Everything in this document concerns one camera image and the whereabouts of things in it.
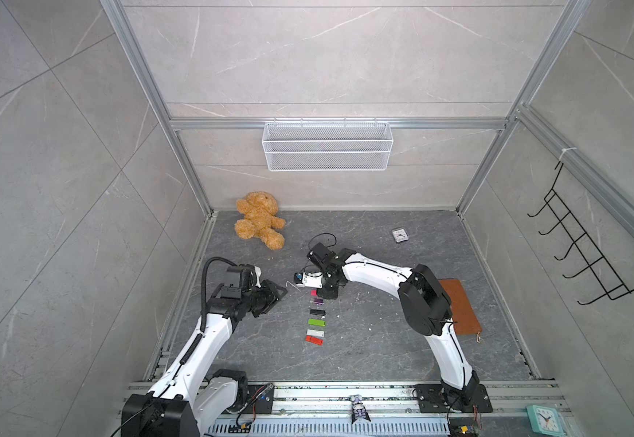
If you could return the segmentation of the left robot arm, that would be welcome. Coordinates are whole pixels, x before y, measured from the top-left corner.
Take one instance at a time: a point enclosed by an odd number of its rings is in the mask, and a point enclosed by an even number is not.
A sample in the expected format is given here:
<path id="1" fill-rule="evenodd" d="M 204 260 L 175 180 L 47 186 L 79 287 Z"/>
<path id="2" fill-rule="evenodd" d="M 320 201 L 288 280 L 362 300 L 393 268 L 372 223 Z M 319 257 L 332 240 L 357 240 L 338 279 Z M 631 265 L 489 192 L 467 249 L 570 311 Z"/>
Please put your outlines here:
<path id="1" fill-rule="evenodd" d="M 195 330 L 148 392 L 129 396 L 114 436 L 203 436 L 223 413 L 249 405 L 244 371 L 206 376 L 239 322 L 269 312 L 287 294 L 286 287 L 261 275 L 256 266 L 222 257 L 206 262 L 200 284 L 205 300 Z"/>

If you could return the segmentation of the white usb drive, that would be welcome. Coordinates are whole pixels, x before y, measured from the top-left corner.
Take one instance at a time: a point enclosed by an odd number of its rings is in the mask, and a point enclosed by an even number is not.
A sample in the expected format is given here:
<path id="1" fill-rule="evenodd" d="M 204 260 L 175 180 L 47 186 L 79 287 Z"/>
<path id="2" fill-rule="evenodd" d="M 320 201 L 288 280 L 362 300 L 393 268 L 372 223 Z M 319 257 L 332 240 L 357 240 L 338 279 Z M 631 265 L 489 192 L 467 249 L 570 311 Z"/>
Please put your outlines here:
<path id="1" fill-rule="evenodd" d="M 323 331 L 318 331 L 318 330 L 308 329 L 307 330 L 307 335 L 310 335 L 310 336 L 313 336 L 313 337 L 318 337 L 318 338 L 324 338 L 324 332 Z"/>

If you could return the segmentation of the red usb drive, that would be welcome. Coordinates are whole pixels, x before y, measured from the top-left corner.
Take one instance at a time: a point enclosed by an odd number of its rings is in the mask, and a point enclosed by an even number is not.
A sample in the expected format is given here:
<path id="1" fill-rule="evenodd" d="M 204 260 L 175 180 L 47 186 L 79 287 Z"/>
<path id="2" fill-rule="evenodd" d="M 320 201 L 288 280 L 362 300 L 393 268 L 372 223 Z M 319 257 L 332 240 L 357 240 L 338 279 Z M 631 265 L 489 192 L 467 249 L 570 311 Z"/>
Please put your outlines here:
<path id="1" fill-rule="evenodd" d="M 323 345 L 324 344 L 324 340 L 323 339 L 318 338 L 318 337 L 313 337 L 313 336 L 310 336 L 310 335 L 307 335 L 305 337 L 305 340 L 306 340 L 306 342 L 309 342 L 309 343 L 312 343 L 312 344 L 315 344 L 315 345 Z"/>

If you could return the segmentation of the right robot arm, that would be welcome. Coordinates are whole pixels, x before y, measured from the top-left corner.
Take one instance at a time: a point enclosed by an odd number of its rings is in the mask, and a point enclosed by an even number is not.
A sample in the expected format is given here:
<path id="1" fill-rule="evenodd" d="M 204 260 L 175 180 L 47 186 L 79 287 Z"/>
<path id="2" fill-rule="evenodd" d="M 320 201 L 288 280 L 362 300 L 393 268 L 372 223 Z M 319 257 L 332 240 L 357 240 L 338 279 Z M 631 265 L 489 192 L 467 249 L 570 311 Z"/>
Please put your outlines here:
<path id="1" fill-rule="evenodd" d="M 435 356 L 446 404 L 459 411 L 473 406 L 482 385 L 455 333 L 452 300 L 431 269 L 423 264 L 413 268 L 389 265 L 352 249 L 336 253 L 322 243 L 315 244 L 307 258 L 315 270 L 303 269 L 294 275 L 295 281 L 317 290 L 324 300 L 335 300 L 340 287 L 349 282 L 397 298 L 407 324 L 426 338 Z"/>

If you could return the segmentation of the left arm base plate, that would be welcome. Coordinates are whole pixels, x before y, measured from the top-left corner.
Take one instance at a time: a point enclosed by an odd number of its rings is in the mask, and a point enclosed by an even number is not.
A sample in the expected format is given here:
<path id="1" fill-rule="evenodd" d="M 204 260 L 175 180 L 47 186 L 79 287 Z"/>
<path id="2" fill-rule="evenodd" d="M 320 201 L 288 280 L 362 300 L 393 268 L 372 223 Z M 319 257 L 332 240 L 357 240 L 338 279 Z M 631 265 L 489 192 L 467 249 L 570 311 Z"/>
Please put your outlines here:
<path id="1" fill-rule="evenodd" d="M 238 399 L 226 410 L 229 414 L 270 414 L 273 411 L 275 384 L 240 386 Z"/>

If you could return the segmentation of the green usb drive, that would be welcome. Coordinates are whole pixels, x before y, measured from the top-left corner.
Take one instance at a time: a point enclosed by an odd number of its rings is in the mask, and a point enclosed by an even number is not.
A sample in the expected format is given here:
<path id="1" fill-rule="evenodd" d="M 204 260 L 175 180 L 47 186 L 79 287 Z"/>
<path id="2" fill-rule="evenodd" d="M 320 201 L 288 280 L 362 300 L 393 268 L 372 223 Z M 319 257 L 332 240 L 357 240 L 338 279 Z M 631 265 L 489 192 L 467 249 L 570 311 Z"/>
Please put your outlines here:
<path id="1" fill-rule="evenodd" d="M 308 324 L 310 326 L 315 326 L 315 327 L 325 327 L 326 323 L 324 320 L 316 320 L 316 319 L 310 319 L 308 320 Z"/>

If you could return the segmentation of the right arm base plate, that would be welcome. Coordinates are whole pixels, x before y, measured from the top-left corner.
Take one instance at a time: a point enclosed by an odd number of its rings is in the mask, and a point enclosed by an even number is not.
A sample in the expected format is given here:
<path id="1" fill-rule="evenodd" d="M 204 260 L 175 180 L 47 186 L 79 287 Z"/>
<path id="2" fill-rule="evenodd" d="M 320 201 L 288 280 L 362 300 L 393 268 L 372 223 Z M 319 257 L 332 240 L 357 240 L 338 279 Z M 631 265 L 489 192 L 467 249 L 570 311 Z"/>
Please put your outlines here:
<path id="1" fill-rule="evenodd" d="M 486 387 L 471 382 L 463 391 L 446 384 L 417 384 L 414 395 L 421 413 L 492 413 Z"/>

